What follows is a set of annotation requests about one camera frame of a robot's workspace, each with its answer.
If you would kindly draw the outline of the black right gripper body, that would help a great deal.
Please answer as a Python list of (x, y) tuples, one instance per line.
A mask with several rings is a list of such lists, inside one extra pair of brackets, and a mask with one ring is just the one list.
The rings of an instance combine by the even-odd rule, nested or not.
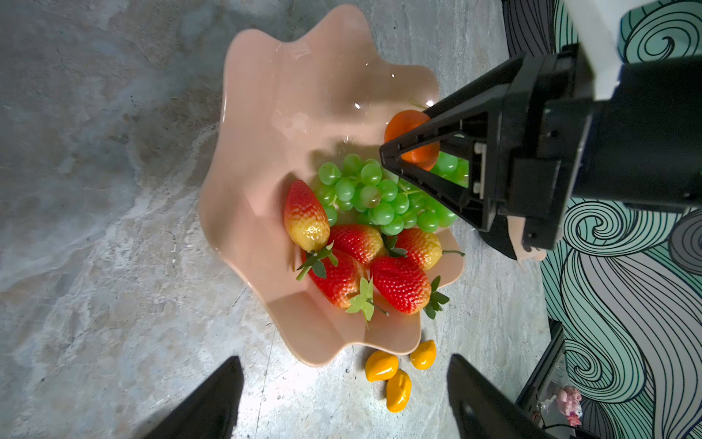
[(525, 243), (555, 247), (572, 197), (631, 210), (683, 213), (701, 204), (701, 60), (623, 67), (614, 96), (596, 101), (574, 45), (524, 57), (489, 155), (503, 153), (499, 215), (526, 218)]

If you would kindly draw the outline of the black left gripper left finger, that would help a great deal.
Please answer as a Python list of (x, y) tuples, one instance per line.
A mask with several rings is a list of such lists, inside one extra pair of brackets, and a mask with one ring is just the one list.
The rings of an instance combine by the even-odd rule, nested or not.
[(232, 438), (243, 388), (241, 362), (230, 357), (146, 438)]

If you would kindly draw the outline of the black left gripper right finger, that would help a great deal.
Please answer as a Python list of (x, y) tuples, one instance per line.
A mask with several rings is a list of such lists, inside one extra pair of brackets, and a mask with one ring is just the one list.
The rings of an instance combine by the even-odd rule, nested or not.
[(461, 438), (552, 438), (459, 354), (451, 356), (447, 388)]

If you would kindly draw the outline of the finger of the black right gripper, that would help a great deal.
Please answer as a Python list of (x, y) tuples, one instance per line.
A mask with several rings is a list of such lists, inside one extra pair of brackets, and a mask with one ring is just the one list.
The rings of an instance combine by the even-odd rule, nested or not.
[(491, 202), (484, 193), (486, 166), (480, 155), (472, 158), (438, 155), (430, 170), (418, 163), (382, 155), (382, 166), (408, 182), (438, 204), (453, 212), (477, 230), (491, 228)]
[(401, 155), (433, 143), (442, 144), (449, 155), (471, 160), (474, 142), (495, 139), (507, 92), (523, 64), (524, 57), (515, 56), (431, 106), (425, 111), (427, 123), (380, 148), (381, 163), (398, 165)]

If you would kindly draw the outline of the orange tangerine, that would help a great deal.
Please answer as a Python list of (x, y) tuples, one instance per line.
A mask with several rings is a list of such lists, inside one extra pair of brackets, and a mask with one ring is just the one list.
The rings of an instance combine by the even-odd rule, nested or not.
[[(394, 140), (418, 128), (422, 124), (426, 124), (429, 120), (431, 120), (431, 118), (428, 115), (415, 110), (406, 110), (397, 113), (387, 124), (384, 133), (384, 142), (387, 143)], [(407, 163), (415, 164), (426, 171), (431, 171), (438, 161), (440, 151), (440, 144), (433, 143), (409, 151), (403, 154), (401, 159)]]

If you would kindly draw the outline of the green grape bunch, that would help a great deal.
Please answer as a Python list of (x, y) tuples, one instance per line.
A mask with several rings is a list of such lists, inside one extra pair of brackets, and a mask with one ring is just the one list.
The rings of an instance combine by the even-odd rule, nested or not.
[(437, 232), (457, 219), (451, 210), (383, 168), (377, 159), (363, 159), (357, 154), (346, 155), (339, 164), (321, 164), (314, 192), (332, 226), (371, 225), (385, 235), (395, 236), (414, 228)]

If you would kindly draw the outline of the strawberry pair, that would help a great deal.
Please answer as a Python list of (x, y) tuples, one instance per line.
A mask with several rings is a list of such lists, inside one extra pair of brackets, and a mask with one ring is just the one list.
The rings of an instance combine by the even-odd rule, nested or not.
[(329, 244), (319, 251), (301, 250), (302, 263), (297, 268), (298, 281), (306, 277), (335, 307), (347, 314), (360, 314), (370, 322), (376, 312), (389, 312), (375, 303), (375, 285), (366, 268), (354, 257)]
[(424, 311), (435, 319), (450, 302), (438, 291), (440, 276), (431, 281), (409, 258), (380, 256), (370, 264), (369, 271), (374, 287), (400, 313), (414, 315)]

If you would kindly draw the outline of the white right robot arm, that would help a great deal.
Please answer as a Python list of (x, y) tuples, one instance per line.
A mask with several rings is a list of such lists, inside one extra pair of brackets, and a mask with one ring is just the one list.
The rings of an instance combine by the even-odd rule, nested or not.
[(573, 196), (635, 210), (701, 204), (698, 56), (625, 64), (617, 27), (633, 1), (570, 1), (580, 43), (515, 58), (429, 109), (381, 163), (480, 232), (507, 219), (517, 259), (562, 235)]

